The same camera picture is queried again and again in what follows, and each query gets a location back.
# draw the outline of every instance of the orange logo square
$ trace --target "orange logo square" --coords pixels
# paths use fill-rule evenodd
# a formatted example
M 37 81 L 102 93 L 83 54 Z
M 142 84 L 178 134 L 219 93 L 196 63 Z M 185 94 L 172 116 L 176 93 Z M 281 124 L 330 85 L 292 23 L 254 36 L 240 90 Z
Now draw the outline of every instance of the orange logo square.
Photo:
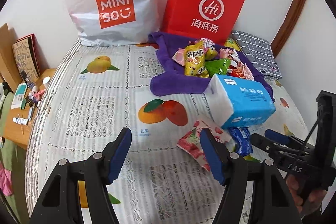
M 133 0 L 96 0 L 100 28 L 135 21 Z

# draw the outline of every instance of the strawberry snack package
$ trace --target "strawberry snack package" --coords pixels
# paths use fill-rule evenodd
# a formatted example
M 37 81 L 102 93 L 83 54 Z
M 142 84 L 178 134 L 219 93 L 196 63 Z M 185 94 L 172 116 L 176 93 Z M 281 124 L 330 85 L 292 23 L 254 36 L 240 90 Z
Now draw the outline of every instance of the strawberry snack package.
M 190 154 L 200 166 L 210 171 L 210 166 L 205 158 L 200 143 L 200 134 L 204 128 L 210 129 L 217 142 L 225 143 L 229 151 L 233 151 L 236 143 L 228 131 L 223 130 L 220 126 L 216 125 L 210 118 L 206 116 L 198 117 L 194 123 L 194 128 L 178 141 L 177 147 Z

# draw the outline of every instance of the blue snack package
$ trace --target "blue snack package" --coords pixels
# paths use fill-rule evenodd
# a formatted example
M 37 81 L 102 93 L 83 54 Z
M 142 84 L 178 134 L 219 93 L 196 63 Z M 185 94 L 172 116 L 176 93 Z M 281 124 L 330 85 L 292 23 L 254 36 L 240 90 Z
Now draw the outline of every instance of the blue snack package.
M 236 153 L 245 157 L 251 153 L 253 153 L 252 145 L 250 142 L 250 132 L 247 128 L 236 128 L 230 127 L 228 128 L 232 138 L 236 141 Z

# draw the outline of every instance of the gray checkered cloth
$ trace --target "gray checkered cloth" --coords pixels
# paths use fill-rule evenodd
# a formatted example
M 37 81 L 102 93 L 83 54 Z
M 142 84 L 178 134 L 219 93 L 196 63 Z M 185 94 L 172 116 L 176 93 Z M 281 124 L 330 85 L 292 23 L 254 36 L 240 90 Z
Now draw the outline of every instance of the gray checkered cloth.
M 246 32 L 232 31 L 231 34 L 248 60 L 265 79 L 282 78 L 268 41 Z

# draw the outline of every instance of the human hand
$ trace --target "human hand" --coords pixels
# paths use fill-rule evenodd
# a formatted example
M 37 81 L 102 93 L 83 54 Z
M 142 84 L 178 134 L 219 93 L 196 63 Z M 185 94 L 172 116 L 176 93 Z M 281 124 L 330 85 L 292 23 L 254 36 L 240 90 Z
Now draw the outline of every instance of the human hand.
M 292 197 L 294 199 L 295 205 L 297 207 L 297 210 L 299 211 L 299 213 L 302 212 L 302 203 L 303 203 L 303 199 L 301 197 L 299 197 L 299 195 L 297 194 L 297 191 L 299 189 L 299 183 L 296 180 L 294 175 L 289 175 L 287 180 L 286 180 L 286 184 L 289 188 L 289 191 L 292 194 Z M 312 190 L 310 195 L 308 196 L 308 201 L 311 203 L 310 206 L 310 210 L 309 212 L 306 212 L 307 214 L 311 214 L 313 212 L 315 212 L 321 205 L 324 197 L 326 196 L 327 191 L 323 190 L 323 189 L 315 189 Z

